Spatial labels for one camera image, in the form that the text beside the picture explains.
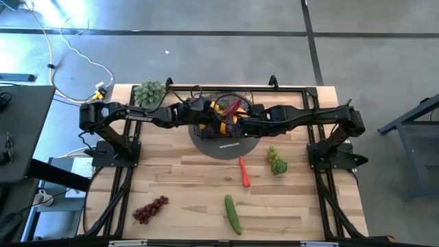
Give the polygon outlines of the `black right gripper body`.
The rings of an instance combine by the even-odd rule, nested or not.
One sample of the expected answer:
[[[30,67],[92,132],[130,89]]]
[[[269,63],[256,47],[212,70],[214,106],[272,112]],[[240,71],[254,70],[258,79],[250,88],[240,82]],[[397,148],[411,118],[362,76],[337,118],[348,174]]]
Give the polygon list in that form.
[[[267,118],[263,104],[252,105],[248,110],[238,109],[239,137],[271,137],[273,125]]]

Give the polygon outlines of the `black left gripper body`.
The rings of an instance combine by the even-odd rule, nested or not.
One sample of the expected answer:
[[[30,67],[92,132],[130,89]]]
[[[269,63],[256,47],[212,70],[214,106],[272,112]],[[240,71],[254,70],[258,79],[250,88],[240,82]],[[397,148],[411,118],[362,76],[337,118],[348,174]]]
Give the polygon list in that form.
[[[215,113],[211,107],[211,100],[188,99],[185,103],[175,104],[175,124],[177,126],[187,125],[209,125],[215,120]]]

